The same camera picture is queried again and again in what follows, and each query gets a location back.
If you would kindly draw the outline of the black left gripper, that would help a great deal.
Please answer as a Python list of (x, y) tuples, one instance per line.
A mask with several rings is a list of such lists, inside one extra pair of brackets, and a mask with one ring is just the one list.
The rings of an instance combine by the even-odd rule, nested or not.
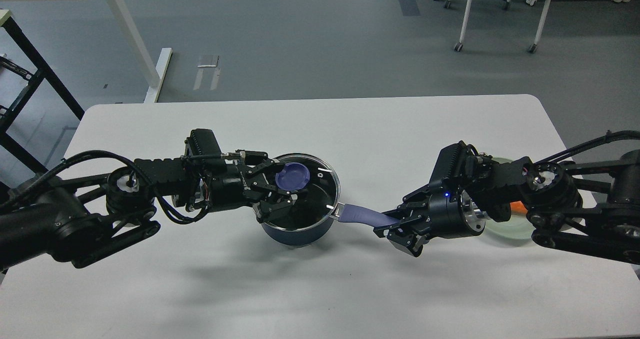
[[(234, 154), (238, 156), (234, 164), (206, 161), (206, 211), (216, 213), (251, 206), (259, 224), (293, 227), (294, 207), (307, 197), (307, 186), (282, 189), (270, 184), (268, 181), (274, 181), (286, 162), (269, 157), (267, 152), (236, 150)], [(254, 179), (260, 176), (266, 181)]]

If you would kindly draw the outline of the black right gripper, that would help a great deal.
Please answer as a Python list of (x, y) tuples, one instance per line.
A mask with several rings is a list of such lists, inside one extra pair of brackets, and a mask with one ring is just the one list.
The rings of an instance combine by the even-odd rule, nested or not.
[(482, 234), (487, 220), (466, 193), (430, 184), (406, 194), (399, 205), (382, 214), (389, 220), (375, 225), (373, 232), (415, 258), (432, 239)]

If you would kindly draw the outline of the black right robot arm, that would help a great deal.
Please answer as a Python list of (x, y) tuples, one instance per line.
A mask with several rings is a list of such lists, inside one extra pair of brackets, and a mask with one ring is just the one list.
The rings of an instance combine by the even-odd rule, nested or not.
[(617, 160), (579, 164), (569, 157), (615, 141), (638, 140), (638, 131), (607, 132), (532, 162), (499, 163), (464, 141), (444, 147), (428, 184), (387, 211), (374, 232), (418, 257), (434, 238), (482, 234), (487, 218), (507, 222), (520, 202), (534, 229), (531, 239), (551, 250), (639, 264), (639, 152)]

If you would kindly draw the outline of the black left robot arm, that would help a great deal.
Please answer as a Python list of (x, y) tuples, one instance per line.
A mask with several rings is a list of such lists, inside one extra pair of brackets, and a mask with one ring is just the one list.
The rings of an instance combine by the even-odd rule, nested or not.
[(157, 234), (161, 211), (178, 225), (252, 207), (259, 223), (306, 197), (310, 170), (263, 151), (223, 152), (210, 129), (193, 129), (185, 153), (128, 159), (87, 150), (9, 189), (1, 204), (1, 270), (43, 254), (77, 269)]

